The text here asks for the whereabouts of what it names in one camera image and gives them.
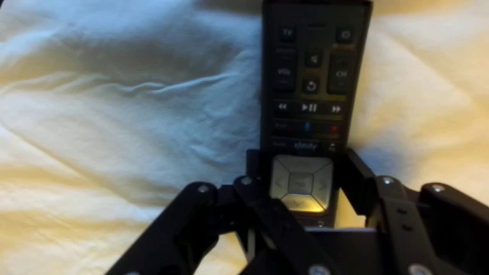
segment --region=directional pad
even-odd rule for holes
[[[295,213],[324,213],[332,196],[334,163],[327,158],[277,156],[271,196]]]

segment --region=screw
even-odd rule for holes
[[[198,192],[199,192],[201,195],[205,195],[205,193],[208,193],[208,192],[210,192],[210,187],[207,187],[207,185],[201,185],[201,187],[198,189]]]
[[[433,185],[431,187],[436,193],[442,193],[444,190],[445,190],[445,187],[442,187],[442,185]]]
[[[251,178],[243,178],[240,182],[242,182],[242,185],[251,185],[251,184],[254,184],[254,181],[253,181]]]
[[[382,181],[384,181],[384,184],[386,184],[386,185],[390,185],[390,184],[393,184],[393,182],[395,182],[395,179],[393,179],[393,178],[382,178]]]
[[[321,265],[314,265],[309,268],[309,275],[330,275],[332,273]]]
[[[424,265],[411,265],[410,275],[433,275],[433,273]]]

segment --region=white bed sheet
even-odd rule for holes
[[[7,0],[0,274],[104,274],[187,184],[257,149],[259,0]],[[375,2],[350,146],[489,205],[489,4]],[[225,237],[201,274],[237,274]]]

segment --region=black remote control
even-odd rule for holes
[[[263,4],[262,152],[272,198],[294,213],[320,215],[332,204],[370,16],[367,0]]]

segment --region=white fabric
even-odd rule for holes
[[[259,146],[259,0],[7,0],[0,274],[104,274],[187,184]],[[489,2],[378,0],[350,146],[489,205]],[[225,237],[201,274],[237,274]]]

